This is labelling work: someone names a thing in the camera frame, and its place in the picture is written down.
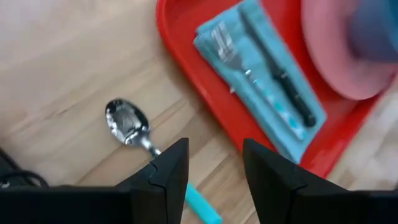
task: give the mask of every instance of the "spoon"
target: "spoon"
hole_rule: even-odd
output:
[[[109,130],[121,143],[127,146],[141,146],[153,158],[160,155],[161,151],[149,139],[148,119],[136,105],[120,98],[111,100],[106,105],[105,116]],[[219,224],[222,222],[222,218],[214,208],[190,183],[187,185],[185,200],[204,223]]]

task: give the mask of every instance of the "fork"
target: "fork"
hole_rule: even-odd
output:
[[[211,31],[211,37],[214,40],[217,54],[223,63],[233,70],[243,72],[244,76],[254,85],[261,98],[271,106],[294,135],[299,140],[303,140],[306,135],[303,126],[276,100],[272,93],[263,88],[260,81],[253,76],[252,71],[244,67],[242,58],[236,51],[224,22],[220,22],[215,26]]]

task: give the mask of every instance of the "wooden surface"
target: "wooden surface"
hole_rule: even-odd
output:
[[[114,185],[149,162],[108,132],[105,104],[141,107],[165,149],[190,138],[190,181],[225,223],[259,223],[241,159],[163,48],[155,0],[0,0],[1,146],[52,185]],[[331,173],[349,189],[398,179],[398,90]],[[200,223],[185,207],[182,223]]]

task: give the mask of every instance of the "black cable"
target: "black cable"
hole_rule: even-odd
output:
[[[2,180],[7,180],[10,179],[11,177],[25,177],[26,179],[35,179],[39,181],[39,184],[41,187],[50,187],[47,181],[43,179],[39,174],[36,174],[34,172],[28,171],[28,170],[15,170],[12,172],[8,172],[5,174],[0,175],[0,182]]]

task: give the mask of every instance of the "knife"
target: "knife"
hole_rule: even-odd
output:
[[[277,80],[282,86],[282,89],[287,95],[287,98],[301,115],[304,125],[306,125],[307,127],[314,127],[314,125],[317,123],[317,119],[315,115],[311,112],[307,104],[304,102],[303,98],[300,96],[296,87],[289,78],[289,74],[278,65],[274,57],[268,51],[267,47],[262,43],[262,40],[258,36],[257,32],[253,29],[252,24],[248,21],[245,13],[242,10],[238,10],[238,12],[246,32],[249,34],[254,43],[258,46],[261,54],[263,54],[264,58],[266,59],[272,77]]]

